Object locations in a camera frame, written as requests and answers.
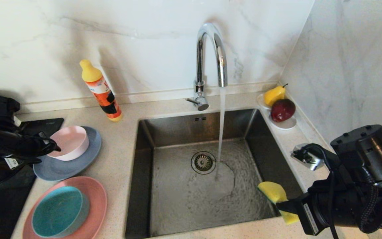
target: gray plate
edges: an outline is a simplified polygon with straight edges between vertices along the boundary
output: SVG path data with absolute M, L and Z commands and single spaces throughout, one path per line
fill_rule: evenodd
M 33 165 L 33 171 L 38 178 L 47 181 L 65 180 L 82 172 L 94 161 L 101 149 L 101 135 L 91 127 L 83 128 L 89 138 L 89 146 L 85 153 L 70 161 L 54 159 L 47 155 L 39 157 L 42 163 Z

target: marble wall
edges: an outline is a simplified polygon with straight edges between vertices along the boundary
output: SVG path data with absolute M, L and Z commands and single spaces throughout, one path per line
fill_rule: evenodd
M 113 91 L 192 88 L 199 27 L 227 48 L 230 84 L 276 80 L 314 0 L 0 0 L 0 94 L 22 103 L 89 97 L 79 61 Z M 207 49 L 208 85 L 216 85 Z
M 315 1 L 281 81 L 327 142 L 382 124 L 382 1 Z

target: yellow pear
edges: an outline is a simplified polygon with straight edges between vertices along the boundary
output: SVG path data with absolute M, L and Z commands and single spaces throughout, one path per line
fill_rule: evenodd
M 277 86 L 264 94 L 265 104 L 272 107 L 273 103 L 277 100 L 282 100 L 285 98 L 285 84 L 283 86 Z

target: orange label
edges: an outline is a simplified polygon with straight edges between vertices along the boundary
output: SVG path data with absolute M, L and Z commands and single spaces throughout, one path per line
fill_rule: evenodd
M 108 118 L 113 119 L 121 115 L 122 111 L 104 77 L 94 82 L 86 82 L 86 84 Z

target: yellow sponge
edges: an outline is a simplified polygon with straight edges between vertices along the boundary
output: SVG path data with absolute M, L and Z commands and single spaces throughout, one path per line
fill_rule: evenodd
M 257 186 L 258 189 L 263 192 L 266 197 L 274 204 L 278 202 L 287 201 L 287 195 L 285 190 L 278 183 L 273 182 L 262 182 Z M 299 221 L 299 218 L 294 213 L 279 211 L 282 215 L 282 218 L 285 221 L 285 224 L 289 225 L 296 221 Z

